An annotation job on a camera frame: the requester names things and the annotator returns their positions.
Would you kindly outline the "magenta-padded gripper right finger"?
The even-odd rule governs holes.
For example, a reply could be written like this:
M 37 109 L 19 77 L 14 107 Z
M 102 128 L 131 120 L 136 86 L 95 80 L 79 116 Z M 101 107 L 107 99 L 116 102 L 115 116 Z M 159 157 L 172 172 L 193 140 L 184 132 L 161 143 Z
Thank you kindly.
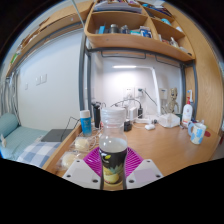
M 162 177 L 163 174 L 151 159 L 143 159 L 133 149 L 127 149 L 124 162 L 124 189 L 140 188 Z

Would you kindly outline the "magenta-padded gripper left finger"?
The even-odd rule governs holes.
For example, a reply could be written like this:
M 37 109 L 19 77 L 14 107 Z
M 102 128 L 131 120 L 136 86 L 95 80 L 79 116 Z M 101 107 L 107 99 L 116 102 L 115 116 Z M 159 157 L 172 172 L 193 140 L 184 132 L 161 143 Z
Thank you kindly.
M 84 188 L 102 188 L 102 162 L 99 148 L 93 149 L 83 159 L 76 159 L 63 175 L 63 179 Z

